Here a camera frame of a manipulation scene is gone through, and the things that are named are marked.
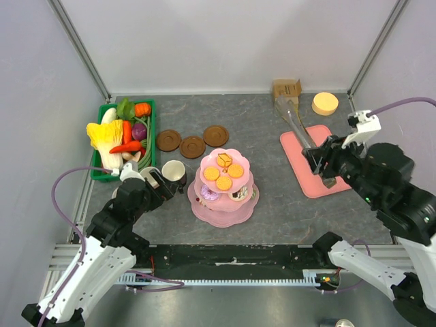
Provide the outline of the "round biscuit top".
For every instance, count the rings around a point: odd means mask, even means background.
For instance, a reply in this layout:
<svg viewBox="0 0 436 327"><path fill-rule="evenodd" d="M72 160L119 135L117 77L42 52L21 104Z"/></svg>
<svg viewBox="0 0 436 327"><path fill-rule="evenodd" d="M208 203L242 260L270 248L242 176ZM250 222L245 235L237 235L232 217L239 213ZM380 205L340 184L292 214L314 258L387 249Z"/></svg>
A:
<svg viewBox="0 0 436 327"><path fill-rule="evenodd" d="M244 174L244 168L239 163L233 163L228 167L227 173L231 178L240 178Z"/></svg>

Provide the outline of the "pink dessert tray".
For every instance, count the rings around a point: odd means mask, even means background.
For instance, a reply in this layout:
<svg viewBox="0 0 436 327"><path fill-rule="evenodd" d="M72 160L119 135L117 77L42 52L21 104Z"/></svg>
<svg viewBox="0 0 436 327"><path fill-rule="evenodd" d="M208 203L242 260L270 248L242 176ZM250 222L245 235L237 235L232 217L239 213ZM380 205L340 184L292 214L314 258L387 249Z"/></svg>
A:
<svg viewBox="0 0 436 327"><path fill-rule="evenodd" d="M308 198L317 199L351 189L340 177L336 177L337 183L333 187L327 188L318 175L312 174L309 164L302 155L302 146L294 132L289 131L281 134L280 143L302 192Z"/></svg>

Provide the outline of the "toy green beans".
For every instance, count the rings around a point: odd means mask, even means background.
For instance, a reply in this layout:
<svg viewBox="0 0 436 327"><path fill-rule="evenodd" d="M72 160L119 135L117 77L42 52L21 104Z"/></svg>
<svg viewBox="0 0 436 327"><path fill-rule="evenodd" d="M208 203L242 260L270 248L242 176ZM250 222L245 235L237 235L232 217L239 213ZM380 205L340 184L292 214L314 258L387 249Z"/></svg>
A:
<svg viewBox="0 0 436 327"><path fill-rule="evenodd" d="M145 119L136 118L136 122L143 124L146 127L146 129L147 129L145 154L142 156L142 158L138 162L138 167L140 169L142 169L142 168L146 167L146 164L149 162L149 159L151 157L151 150L150 150L150 147L151 147L151 134L152 134L151 118L149 116L146 117Z"/></svg>

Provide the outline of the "toy white radish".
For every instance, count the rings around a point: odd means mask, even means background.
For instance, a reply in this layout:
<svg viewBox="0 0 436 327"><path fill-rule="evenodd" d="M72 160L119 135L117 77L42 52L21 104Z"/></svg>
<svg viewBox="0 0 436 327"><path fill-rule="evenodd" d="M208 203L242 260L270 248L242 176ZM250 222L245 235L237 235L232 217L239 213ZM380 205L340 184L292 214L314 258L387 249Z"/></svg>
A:
<svg viewBox="0 0 436 327"><path fill-rule="evenodd" d="M109 124L111 122L113 122L114 120L116 120L117 115L116 115L116 108L109 108L107 109L107 111L105 111L102 119L101 119L101 125L103 124Z"/></svg>

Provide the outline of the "green vegetable crate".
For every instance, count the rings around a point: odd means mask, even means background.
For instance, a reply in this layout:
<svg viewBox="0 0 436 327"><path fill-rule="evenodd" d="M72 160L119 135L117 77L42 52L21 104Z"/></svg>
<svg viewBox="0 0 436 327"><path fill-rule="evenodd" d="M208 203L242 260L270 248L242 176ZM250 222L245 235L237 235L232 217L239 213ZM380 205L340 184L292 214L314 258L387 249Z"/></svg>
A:
<svg viewBox="0 0 436 327"><path fill-rule="evenodd" d="M155 101L153 99L146 99L146 100L138 100L138 101L133 101L133 103L138 104L138 103L142 103L142 102L146 102L149 103L151 105L152 108L152 113L149 116L151 118L151 129L152 129L152 134L151 134L151 157L149 159L149 162L146 164L147 166L154 166L156 164L156 154L155 154L155 120L156 120L156 114L155 114ZM101 119L105 113L105 111L107 111L107 109L109 108L116 108L117 104L104 104L102 106L100 106L99 108L99 114L98 114L98 123L101 123ZM93 167L96 168L103 168L102 166L102 159L101 156L98 152L98 150L94 150L93 151L93 156L92 156L92 160L91 160L91 164ZM106 174L104 172L100 172L97 170L92 170L90 171L90 177L92 180L94 181L99 181L102 183L106 183L106 182L112 182L112 181L116 181L117 177L115 176L111 176L109 174Z"/></svg>

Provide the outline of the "brown saucer right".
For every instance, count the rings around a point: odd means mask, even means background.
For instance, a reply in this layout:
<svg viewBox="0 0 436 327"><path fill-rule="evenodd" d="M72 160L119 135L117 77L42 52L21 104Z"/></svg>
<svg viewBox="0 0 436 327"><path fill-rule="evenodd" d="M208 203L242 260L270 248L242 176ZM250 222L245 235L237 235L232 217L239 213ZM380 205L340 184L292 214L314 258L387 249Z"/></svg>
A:
<svg viewBox="0 0 436 327"><path fill-rule="evenodd" d="M221 147L229 139L228 130L221 125L211 125L204 130L203 141L211 147Z"/></svg>

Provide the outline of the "black mug white inside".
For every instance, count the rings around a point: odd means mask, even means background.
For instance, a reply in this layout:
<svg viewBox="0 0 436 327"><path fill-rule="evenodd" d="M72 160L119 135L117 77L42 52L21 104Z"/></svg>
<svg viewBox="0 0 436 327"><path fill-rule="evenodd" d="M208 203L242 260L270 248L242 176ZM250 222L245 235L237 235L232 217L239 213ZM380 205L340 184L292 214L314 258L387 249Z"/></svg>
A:
<svg viewBox="0 0 436 327"><path fill-rule="evenodd" d="M173 193L175 191L184 193L184 187L187 184L187 172L183 162L170 160L163 165L161 173Z"/></svg>

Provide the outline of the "toy green leaf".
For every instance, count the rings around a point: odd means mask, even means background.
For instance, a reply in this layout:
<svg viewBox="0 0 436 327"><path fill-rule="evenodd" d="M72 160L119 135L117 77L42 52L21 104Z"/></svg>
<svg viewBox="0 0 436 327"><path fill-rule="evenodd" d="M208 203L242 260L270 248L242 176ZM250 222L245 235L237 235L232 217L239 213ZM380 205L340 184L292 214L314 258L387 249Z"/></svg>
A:
<svg viewBox="0 0 436 327"><path fill-rule="evenodd" d="M135 117L135 103L129 101L128 98L123 98L123 100L118 103L116 107L116 115L124 121L132 121Z"/></svg>

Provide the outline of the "brown saucer middle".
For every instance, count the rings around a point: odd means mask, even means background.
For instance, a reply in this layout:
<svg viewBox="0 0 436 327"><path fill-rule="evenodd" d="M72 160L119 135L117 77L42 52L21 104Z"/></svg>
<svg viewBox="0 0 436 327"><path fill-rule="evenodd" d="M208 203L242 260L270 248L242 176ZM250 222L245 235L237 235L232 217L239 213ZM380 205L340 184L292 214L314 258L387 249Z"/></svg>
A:
<svg viewBox="0 0 436 327"><path fill-rule="evenodd" d="M206 143L198 136L188 136L179 145L180 153L187 159L201 157L206 150Z"/></svg>

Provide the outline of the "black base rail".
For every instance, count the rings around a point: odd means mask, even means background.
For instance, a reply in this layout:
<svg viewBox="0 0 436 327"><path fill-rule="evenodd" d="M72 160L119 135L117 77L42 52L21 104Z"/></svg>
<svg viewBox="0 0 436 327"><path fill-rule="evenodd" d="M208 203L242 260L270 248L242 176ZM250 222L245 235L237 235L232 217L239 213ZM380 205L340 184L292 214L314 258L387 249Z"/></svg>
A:
<svg viewBox="0 0 436 327"><path fill-rule="evenodd" d="M291 269L332 268L328 252L343 238L327 232L312 245L151 245L136 268L157 273L177 268L255 266Z"/></svg>

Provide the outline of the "round biscuit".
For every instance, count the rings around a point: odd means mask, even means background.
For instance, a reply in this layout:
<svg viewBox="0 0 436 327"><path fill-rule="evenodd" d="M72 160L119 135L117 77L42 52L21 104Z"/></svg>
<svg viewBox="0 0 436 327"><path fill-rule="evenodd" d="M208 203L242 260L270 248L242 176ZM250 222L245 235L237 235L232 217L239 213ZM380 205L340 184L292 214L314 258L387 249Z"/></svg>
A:
<svg viewBox="0 0 436 327"><path fill-rule="evenodd" d="M227 173L231 178L240 178L244 174L244 168L239 163L233 163L228 167Z"/></svg>
<svg viewBox="0 0 436 327"><path fill-rule="evenodd" d="M227 191L232 187L232 179L228 176L220 176L215 181L215 184L219 190Z"/></svg>
<svg viewBox="0 0 436 327"><path fill-rule="evenodd" d="M220 177L220 171L214 166L209 166L204 169L203 175L208 181L216 181Z"/></svg>
<svg viewBox="0 0 436 327"><path fill-rule="evenodd" d="M216 158L218 166L227 168L232 164L232 157L227 153L219 153Z"/></svg>

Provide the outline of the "white chocolate drizzle donut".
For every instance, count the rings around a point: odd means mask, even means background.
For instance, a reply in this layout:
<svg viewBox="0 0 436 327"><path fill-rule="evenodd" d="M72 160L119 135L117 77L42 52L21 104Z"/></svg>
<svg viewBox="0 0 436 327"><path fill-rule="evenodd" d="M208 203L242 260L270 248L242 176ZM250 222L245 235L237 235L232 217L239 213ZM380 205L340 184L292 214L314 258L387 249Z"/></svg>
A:
<svg viewBox="0 0 436 327"><path fill-rule="evenodd" d="M249 190L247 186L242 186L237 192L231 193L229 198L235 202L243 201L248 196Z"/></svg>

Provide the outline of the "pink three-tier cake stand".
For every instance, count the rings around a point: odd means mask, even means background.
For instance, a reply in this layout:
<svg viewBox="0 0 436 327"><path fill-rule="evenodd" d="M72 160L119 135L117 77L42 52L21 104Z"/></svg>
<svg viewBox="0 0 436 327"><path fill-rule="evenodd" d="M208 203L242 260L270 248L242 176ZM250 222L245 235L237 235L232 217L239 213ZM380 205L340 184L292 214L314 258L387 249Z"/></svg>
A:
<svg viewBox="0 0 436 327"><path fill-rule="evenodd" d="M240 178L231 178L228 167L222 168L216 162L219 153L227 153L232 157L232 164L240 164L244 168L244 174ZM215 181L208 181L204 178L204 169L214 166L219 169L220 176L228 176L232 179L232 187L227 191L219 190ZM220 194L216 201L207 201L200 195L203 185L207 185L211 190ZM240 202L235 202L229 198L231 193L237 192L242 186L247 186L248 196ZM250 200L253 188L257 191L254 200ZM207 222L217 228L228 228L230 226L247 221L253 214L255 205L259 200L259 190L254 183L253 174L250 171L250 163L236 149L215 149L209 155L202 158L200 167L196 171L193 182L188 187L187 196L191 203L193 214L201 221Z"/></svg>

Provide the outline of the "metal tongs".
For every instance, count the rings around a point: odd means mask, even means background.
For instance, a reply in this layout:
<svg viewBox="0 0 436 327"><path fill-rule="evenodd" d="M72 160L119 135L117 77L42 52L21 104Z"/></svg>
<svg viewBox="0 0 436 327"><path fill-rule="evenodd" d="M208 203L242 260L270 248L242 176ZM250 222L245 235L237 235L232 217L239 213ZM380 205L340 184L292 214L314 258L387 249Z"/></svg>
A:
<svg viewBox="0 0 436 327"><path fill-rule="evenodd" d="M297 141L302 149L317 147L312 137L309 135L305 126L299 119L299 114L294 111L286 101L280 104L280 109L276 110L277 114L290 126L291 130L296 134Z"/></svg>

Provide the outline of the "purple donut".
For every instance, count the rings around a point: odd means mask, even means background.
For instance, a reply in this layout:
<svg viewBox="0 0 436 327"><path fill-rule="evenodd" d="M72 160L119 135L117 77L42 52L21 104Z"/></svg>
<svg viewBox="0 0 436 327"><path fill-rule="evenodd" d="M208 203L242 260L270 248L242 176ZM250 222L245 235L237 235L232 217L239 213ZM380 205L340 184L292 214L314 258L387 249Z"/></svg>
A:
<svg viewBox="0 0 436 327"><path fill-rule="evenodd" d="M216 201L220 198L220 194L211 190L207 185L201 187L200 195L207 201Z"/></svg>

